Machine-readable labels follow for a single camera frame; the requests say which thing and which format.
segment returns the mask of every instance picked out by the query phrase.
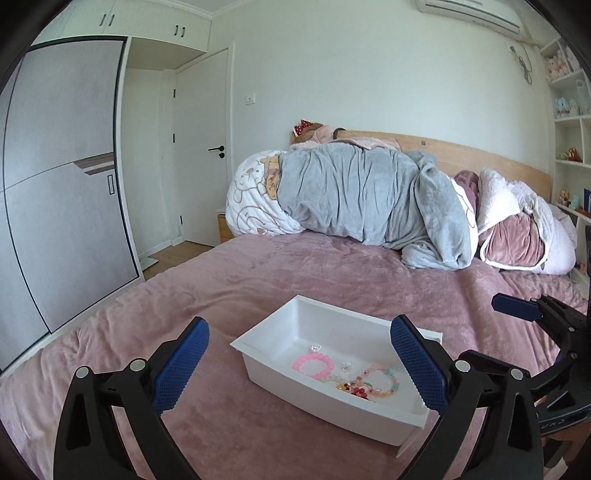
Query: pink bedsheet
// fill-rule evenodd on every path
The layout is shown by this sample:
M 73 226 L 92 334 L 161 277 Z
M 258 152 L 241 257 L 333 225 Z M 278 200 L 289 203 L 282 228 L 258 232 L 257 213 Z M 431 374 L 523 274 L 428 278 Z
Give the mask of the pink bedsheet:
M 472 348 L 535 374 L 553 363 L 556 346 L 536 325 L 493 312 L 492 296 L 549 294 L 584 309 L 566 277 L 500 274 L 478 260 L 455 272 L 409 270 L 399 258 L 386 248 L 311 232 L 236 238 L 130 290 L 36 354 L 1 385 L 0 418 L 33 470 L 52 478 L 57 425 L 76 368 L 121 369 L 202 316 L 210 346 L 176 408 L 162 418 L 204 480 L 397 478 L 434 412 L 422 437 L 396 459 L 397 448 L 317 419 L 251 383 L 230 342 L 301 294 L 383 319 L 405 313 L 418 327 L 443 332 L 451 356 Z M 480 414 L 475 422 L 481 420 Z M 138 474 L 152 478 L 121 423 Z M 450 478 L 461 473 L 476 426 Z

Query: white wall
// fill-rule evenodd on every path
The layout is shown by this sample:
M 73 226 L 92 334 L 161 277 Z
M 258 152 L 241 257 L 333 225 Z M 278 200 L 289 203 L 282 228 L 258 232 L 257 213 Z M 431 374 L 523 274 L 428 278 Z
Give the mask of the white wall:
M 172 97 L 172 86 L 168 84 L 173 81 L 172 72 L 155 70 L 128 69 L 125 78 L 121 166 L 129 220 L 140 258 L 170 245 L 171 240 L 180 236 L 171 221 L 176 215 L 172 100 L 164 99 L 165 93 Z
M 209 51 L 232 40 L 234 168 L 286 148 L 304 118 L 456 142 L 548 171 L 541 60 L 528 48 L 527 85 L 499 34 L 422 14 L 413 0 L 256 0 L 214 17 Z M 256 104 L 245 105 L 250 93 Z

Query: wardrobe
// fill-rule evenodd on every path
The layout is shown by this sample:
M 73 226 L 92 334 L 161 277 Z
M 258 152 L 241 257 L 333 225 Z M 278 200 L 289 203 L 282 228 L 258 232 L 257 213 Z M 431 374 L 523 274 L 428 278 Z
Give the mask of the wardrobe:
M 0 95 L 0 369 L 139 278 L 116 170 L 125 42 L 34 47 Z

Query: air conditioner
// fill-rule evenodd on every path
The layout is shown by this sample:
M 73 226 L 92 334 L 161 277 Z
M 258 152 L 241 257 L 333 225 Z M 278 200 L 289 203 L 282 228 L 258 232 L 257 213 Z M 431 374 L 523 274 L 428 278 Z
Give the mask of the air conditioner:
M 417 7 L 421 12 L 457 18 L 514 40 L 526 37 L 515 10 L 498 0 L 417 0 Z

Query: cabinet handle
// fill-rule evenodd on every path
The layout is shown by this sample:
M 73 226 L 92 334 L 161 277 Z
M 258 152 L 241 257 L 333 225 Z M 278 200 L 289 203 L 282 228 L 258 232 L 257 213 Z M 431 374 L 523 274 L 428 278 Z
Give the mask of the cabinet handle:
M 115 181 L 113 180 L 113 174 L 107 176 L 107 185 L 109 186 L 109 195 L 115 194 Z

